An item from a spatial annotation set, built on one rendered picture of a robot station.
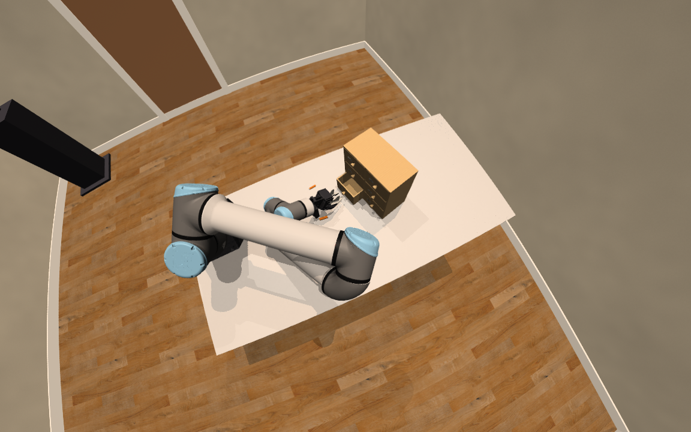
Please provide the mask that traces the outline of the dark brown wooden drawer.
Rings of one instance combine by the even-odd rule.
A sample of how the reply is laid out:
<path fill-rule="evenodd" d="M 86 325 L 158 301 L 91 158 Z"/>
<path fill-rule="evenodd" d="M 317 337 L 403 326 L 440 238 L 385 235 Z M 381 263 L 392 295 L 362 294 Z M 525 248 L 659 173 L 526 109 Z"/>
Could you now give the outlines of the dark brown wooden drawer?
<path fill-rule="evenodd" d="M 363 165 L 361 165 L 361 163 L 359 163 L 357 159 L 354 158 L 354 156 L 351 155 L 351 153 L 349 153 L 347 149 L 344 148 L 344 151 L 345 160 L 351 165 L 351 167 L 356 169 L 357 174 L 360 174 L 363 177 L 363 179 L 365 179 L 365 168 L 363 167 Z"/>
<path fill-rule="evenodd" d="M 378 204 L 379 207 L 381 207 L 382 210 L 386 207 L 386 201 L 383 200 L 380 195 L 378 195 L 375 190 L 365 181 L 365 191 L 368 193 L 368 195 L 371 197 L 372 200 L 375 200 L 375 202 Z"/>
<path fill-rule="evenodd" d="M 351 165 L 347 163 L 347 161 L 345 161 L 345 168 L 346 172 L 351 176 L 351 178 L 356 180 L 357 184 L 359 184 L 361 188 L 364 188 L 364 179 L 357 174 L 357 172 L 351 167 Z"/>
<path fill-rule="evenodd" d="M 384 188 L 384 186 L 382 186 L 380 182 L 378 182 L 375 179 L 374 176 L 372 176 L 372 174 L 368 172 L 368 170 L 366 170 L 366 182 L 370 184 L 370 186 L 372 186 L 374 190 L 376 190 L 376 192 L 382 197 L 382 199 L 387 201 L 387 195 L 389 195 L 389 192 L 386 188 Z"/>
<path fill-rule="evenodd" d="M 353 205 L 363 199 L 363 189 L 347 172 L 337 178 L 337 186 Z"/>
<path fill-rule="evenodd" d="M 375 200 L 372 200 L 366 192 L 364 194 L 364 200 L 366 200 L 366 202 L 369 204 L 369 207 L 373 208 L 375 212 L 380 216 L 380 218 L 382 218 L 382 209 L 378 207 L 378 205 L 375 203 Z"/>

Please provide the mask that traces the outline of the wooden chest of drawers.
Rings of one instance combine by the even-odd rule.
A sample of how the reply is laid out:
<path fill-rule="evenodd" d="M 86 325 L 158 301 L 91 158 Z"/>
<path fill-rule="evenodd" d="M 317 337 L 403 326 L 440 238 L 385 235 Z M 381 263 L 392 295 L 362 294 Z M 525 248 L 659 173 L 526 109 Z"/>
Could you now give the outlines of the wooden chest of drawers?
<path fill-rule="evenodd" d="M 363 200 L 365 194 L 366 170 L 389 192 L 382 218 L 405 202 L 419 170 L 407 161 L 395 148 L 375 132 L 366 130 L 343 146 L 365 168 Z"/>

